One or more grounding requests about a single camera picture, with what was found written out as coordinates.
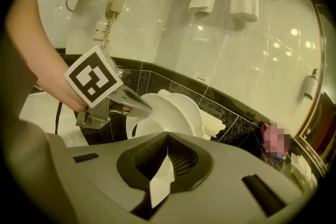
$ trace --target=telephone handset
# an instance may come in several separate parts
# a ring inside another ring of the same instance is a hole
[[[103,31],[104,37],[102,40],[102,47],[105,49],[106,43],[109,38],[109,34],[111,31],[111,27],[113,22],[118,18],[119,14],[123,10],[125,3],[127,0],[110,0],[109,4],[107,5],[105,16],[106,19],[108,20],[106,24],[106,28]]]

